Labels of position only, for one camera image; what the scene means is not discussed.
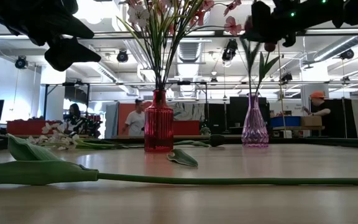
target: man in white shirt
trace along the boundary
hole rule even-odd
[[[129,136],[144,135],[144,104],[142,100],[135,100],[135,110],[129,113],[122,133],[127,128],[129,128]]]

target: white shirt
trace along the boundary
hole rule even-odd
[[[129,136],[142,136],[144,135],[144,112],[136,113],[136,111],[132,111],[129,113],[126,124],[129,125]]]

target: vase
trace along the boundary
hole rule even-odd
[[[165,90],[154,90],[153,103],[145,110],[145,152],[173,149],[173,110],[168,107]]]
[[[258,96],[251,96],[248,101],[248,111],[242,129],[241,140],[246,147],[269,146],[269,134],[259,109]]]

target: cardboard box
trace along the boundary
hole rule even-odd
[[[322,126],[323,122],[321,121],[320,116],[306,116],[301,117],[301,126],[302,127],[315,127]]]

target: blue bin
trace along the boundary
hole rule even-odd
[[[285,116],[285,126],[287,127],[299,127],[301,126],[301,116]],[[284,127],[283,117],[275,117],[270,119],[270,125],[272,128]]]

